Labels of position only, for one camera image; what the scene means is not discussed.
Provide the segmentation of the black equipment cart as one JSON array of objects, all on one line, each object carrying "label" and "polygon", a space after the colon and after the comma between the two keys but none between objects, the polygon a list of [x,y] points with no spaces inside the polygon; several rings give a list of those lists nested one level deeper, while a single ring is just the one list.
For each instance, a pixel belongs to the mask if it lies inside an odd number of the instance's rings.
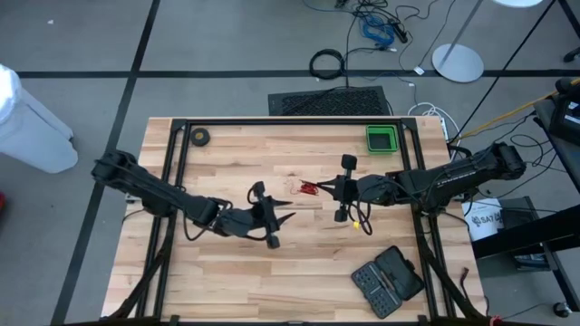
[{"label": "black equipment cart", "polygon": [[580,79],[561,78],[555,92],[533,105],[536,123],[580,193]]}]

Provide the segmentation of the black control box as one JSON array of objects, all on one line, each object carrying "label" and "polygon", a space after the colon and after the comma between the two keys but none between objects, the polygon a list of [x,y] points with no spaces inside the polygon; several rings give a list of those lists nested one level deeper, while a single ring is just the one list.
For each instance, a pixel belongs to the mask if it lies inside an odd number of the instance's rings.
[{"label": "black control box", "polygon": [[500,199],[503,228],[510,229],[538,219],[534,206],[528,196]]}]

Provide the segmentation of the black floor mat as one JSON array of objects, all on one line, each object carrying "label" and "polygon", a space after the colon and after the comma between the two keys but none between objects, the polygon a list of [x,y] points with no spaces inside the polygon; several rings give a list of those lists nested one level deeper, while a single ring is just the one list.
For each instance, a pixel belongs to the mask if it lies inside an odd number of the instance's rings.
[{"label": "black floor mat", "polygon": [[392,116],[381,86],[269,94],[270,116]]}]

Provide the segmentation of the green plastic tray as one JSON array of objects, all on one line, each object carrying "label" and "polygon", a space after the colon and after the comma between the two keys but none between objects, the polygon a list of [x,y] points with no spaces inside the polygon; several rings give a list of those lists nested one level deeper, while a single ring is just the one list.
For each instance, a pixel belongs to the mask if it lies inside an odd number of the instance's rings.
[{"label": "green plastic tray", "polygon": [[365,131],[370,154],[390,154],[399,149],[398,130],[394,125],[367,125]]}]

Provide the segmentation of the black power strip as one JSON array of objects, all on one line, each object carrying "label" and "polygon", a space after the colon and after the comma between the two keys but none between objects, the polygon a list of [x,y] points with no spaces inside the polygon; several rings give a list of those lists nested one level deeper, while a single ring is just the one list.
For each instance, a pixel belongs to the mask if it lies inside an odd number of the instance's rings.
[{"label": "black power strip", "polygon": [[407,43],[409,41],[407,32],[404,29],[403,24],[399,20],[390,19],[389,24],[391,25],[394,33],[401,43]]}]

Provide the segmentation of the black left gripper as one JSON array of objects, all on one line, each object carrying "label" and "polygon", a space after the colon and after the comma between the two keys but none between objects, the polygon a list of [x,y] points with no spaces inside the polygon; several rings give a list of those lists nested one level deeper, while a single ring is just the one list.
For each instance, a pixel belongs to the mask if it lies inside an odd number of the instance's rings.
[{"label": "black left gripper", "polygon": [[[246,222],[242,237],[254,241],[265,241],[269,249],[276,249],[280,247],[280,241],[275,232],[284,222],[294,216],[295,212],[276,218],[275,207],[288,206],[292,202],[276,200],[271,196],[266,196],[265,192],[266,188],[263,181],[256,182],[248,190],[247,200],[252,207],[244,210],[244,216],[249,217],[249,221]],[[251,230],[258,228],[265,229],[264,236],[254,237],[248,234]]]}]

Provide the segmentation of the black screwdriver bit case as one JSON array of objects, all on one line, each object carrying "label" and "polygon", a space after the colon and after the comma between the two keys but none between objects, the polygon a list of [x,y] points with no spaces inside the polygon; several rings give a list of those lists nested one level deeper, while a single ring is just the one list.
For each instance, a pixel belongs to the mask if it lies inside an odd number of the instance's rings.
[{"label": "black screwdriver bit case", "polygon": [[385,319],[424,289],[413,263],[395,245],[355,270],[351,279],[379,319]]}]

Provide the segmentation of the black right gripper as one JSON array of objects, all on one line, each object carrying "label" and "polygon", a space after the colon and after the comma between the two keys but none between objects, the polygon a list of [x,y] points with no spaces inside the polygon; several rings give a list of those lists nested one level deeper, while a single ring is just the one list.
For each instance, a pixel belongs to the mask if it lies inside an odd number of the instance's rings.
[{"label": "black right gripper", "polygon": [[356,170],[357,157],[350,154],[343,154],[341,167],[344,169],[342,175],[326,181],[316,182],[317,186],[334,186],[329,187],[327,192],[339,202],[339,208],[335,211],[335,222],[346,222],[350,216],[350,206],[354,197],[358,194],[356,181],[352,178]]}]

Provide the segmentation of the black tape roll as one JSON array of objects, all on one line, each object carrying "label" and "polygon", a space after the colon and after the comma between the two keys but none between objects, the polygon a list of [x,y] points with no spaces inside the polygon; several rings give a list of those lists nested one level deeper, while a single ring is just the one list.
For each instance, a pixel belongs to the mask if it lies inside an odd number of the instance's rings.
[{"label": "black tape roll", "polygon": [[210,142],[210,135],[207,129],[195,128],[189,137],[191,143],[196,147],[204,147]]}]

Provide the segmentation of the black desk frame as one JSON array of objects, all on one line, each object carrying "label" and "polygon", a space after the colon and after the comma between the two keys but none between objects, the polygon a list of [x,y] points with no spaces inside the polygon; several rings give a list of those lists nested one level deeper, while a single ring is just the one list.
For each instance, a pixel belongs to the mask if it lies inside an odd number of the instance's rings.
[{"label": "black desk frame", "polygon": [[554,305],[554,313],[565,318],[570,312],[580,312],[580,297],[557,255],[558,251],[580,247],[580,205],[481,238],[472,247],[477,258],[503,253],[544,253],[565,296],[564,302]]}]

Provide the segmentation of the white plastic bin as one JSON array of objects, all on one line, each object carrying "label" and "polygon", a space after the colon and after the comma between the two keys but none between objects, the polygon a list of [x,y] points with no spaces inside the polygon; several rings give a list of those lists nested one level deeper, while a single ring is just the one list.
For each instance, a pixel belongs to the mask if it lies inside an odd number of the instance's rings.
[{"label": "white plastic bin", "polygon": [[15,71],[0,64],[0,153],[57,174],[78,162],[72,139],[73,130],[22,86]]}]

